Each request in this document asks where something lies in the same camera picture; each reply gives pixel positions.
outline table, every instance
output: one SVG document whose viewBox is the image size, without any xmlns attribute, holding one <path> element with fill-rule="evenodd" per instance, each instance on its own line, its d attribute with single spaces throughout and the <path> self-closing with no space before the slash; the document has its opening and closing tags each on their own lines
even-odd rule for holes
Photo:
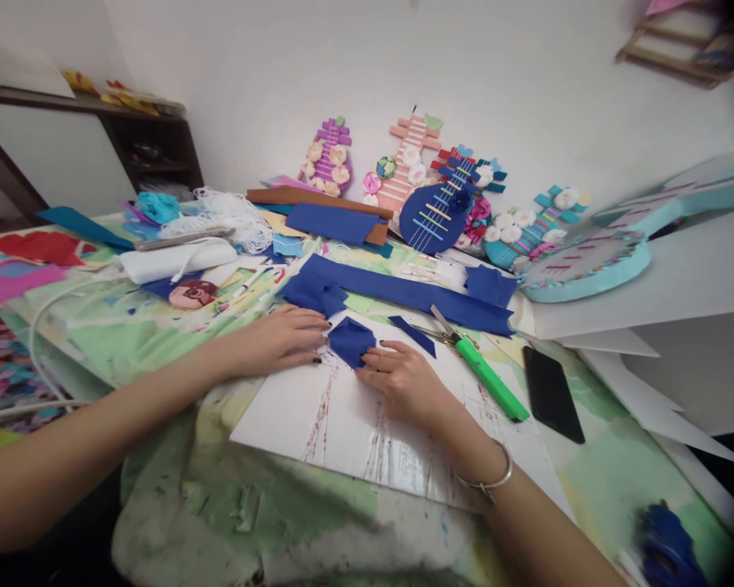
<svg viewBox="0 0 734 587">
<path fill-rule="evenodd" d="M 120 214 L 98 221 L 120 236 Z M 389 259 L 342 244 L 307 241 L 341 263 L 384 273 L 429 263 L 394 243 Z M 88 258 L 106 262 L 102 249 Z M 7 303 L 1 317 L 21 337 L 50 296 L 77 282 L 35 289 Z M 285 279 L 267 272 L 237 303 L 231 292 L 199 311 L 171 307 L 129 281 L 101 282 L 65 298 L 41 320 L 42 353 L 66 388 L 92 398 L 158 369 L 206 339 L 240 328 L 273 303 Z M 346 304 L 374 320 L 403 308 L 351 294 Z M 586 444 L 541 426 L 550 457 L 585 534 L 612 561 L 630 548 L 637 512 L 666 499 L 695 541 L 712 581 L 734 538 L 650 435 L 579 359 L 554 342 L 532 341 L 564 366 Z M 491 360 L 522 368 L 484 341 Z M 254 382 L 255 389 L 260 381 Z M 509 585 L 489 530 L 472 514 L 360 479 L 228 442 L 250 397 L 215 388 L 197 408 L 159 430 L 123 468 L 125 508 L 113 538 L 117 568 L 139 585 L 244 585 L 328 577 L 328 585 Z"/>
</svg>

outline pink paper flower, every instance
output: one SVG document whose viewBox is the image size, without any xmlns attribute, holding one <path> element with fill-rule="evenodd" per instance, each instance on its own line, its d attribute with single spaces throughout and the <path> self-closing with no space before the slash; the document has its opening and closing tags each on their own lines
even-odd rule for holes
<svg viewBox="0 0 734 587">
<path fill-rule="evenodd" d="M 348 153 L 343 145 L 334 145 L 329 151 L 329 160 L 335 165 L 342 165 L 348 159 Z"/>
<path fill-rule="evenodd" d="M 334 169 L 332 169 L 332 179 L 334 180 L 335 183 L 339 183 L 340 185 L 343 185 L 350 178 L 351 178 L 351 172 L 348 171 L 348 168 L 346 166 L 337 166 Z"/>
<path fill-rule="evenodd" d="M 378 174 L 374 171 L 368 171 L 367 175 L 365 175 L 365 192 L 368 194 L 376 194 L 380 191 L 381 186 L 383 185 L 383 182 L 378 177 Z"/>
</svg>

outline bracelet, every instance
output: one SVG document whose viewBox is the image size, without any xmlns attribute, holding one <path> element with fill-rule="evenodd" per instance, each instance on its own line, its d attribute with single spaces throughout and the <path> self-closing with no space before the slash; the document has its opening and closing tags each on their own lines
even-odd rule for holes
<svg viewBox="0 0 734 587">
<path fill-rule="evenodd" d="M 508 469 L 506 470 L 506 474 L 503 475 L 503 478 L 500 479 L 500 481 L 497 481 L 496 483 L 491 483 L 490 485 L 484 485 L 483 483 L 468 483 L 465 479 L 457 475 L 457 479 L 459 479 L 459 482 L 462 483 L 462 485 L 467 485 L 468 487 L 474 489 L 480 489 L 484 496 L 489 500 L 489 503 L 491 503 L 492 505 L 495 504 L 495 498 L 492 497 L 492 493 L 487 490 L 494 489 L 496 487 L 504 485 L 505 483 L 508 483 L 508 480 L 511 478 L 511 473 L 514 472 L 514 459 L 511 458 L 511 453 L 508 452 L 508 449 L 497 440 L 494 440 L 494 443 L 503 449 L 503 452 L 506 454 L 506 459 L 508 459 Z"/>
</svg>

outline pink paper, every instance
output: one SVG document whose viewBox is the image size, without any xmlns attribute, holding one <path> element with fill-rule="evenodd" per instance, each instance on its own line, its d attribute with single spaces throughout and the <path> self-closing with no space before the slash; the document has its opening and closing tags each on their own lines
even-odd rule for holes
<svg viewBox="0 0 734 587">
<path fill-rule="evenodd" d="M 17 261 L 6 261 L 0 263 L 0 267 Z M 17 298 L 24 292 L 43 285 L 49 285 L 56 281 L 65 279 L 65 271 L 56 265 L 47 265 L 43 269 L 28 273 L 22 277 L 10 278 L 0 276 L 0 304 L 10 299 Z"/>
<path fill-rule="evenodd" d="M 688 4 L 690 0 L 652 0 L 650 7 L 644 14 L 646 16 L 652 16 L 654 14 L 660 14 L 662 12 L 670 11 L 672 8 Z"/>
</svg>

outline smartphone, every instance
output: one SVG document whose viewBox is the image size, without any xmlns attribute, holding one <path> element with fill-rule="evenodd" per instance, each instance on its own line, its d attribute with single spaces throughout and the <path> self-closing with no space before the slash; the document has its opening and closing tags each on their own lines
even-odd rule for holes
<svg viewBox="0 0 734 587">
<path fill-rule="evenodd" d="M 563 365 L 531 346 L 526 346 L 522 352 L 528 376 L 530 409 L 536 420 L 575 443 L 584 444 L 585 433 L 581 430 Z"/>
</svg>

